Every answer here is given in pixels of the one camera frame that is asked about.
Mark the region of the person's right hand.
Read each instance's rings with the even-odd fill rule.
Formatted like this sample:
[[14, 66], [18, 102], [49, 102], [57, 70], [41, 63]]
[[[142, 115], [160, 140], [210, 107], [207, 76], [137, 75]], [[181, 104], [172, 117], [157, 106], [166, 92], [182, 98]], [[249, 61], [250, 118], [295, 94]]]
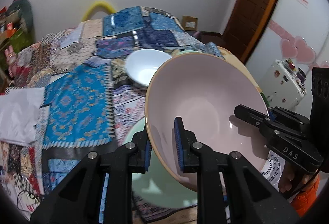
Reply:
[[305, 185], [311, 178], [312, 175], [308, 174], [304, 174], [303, 177], [298, 176], [294, 167], [286, 161], [278, 184], [279, 191], [280, 193], [284, 193], [289, 190], [295, 190]]

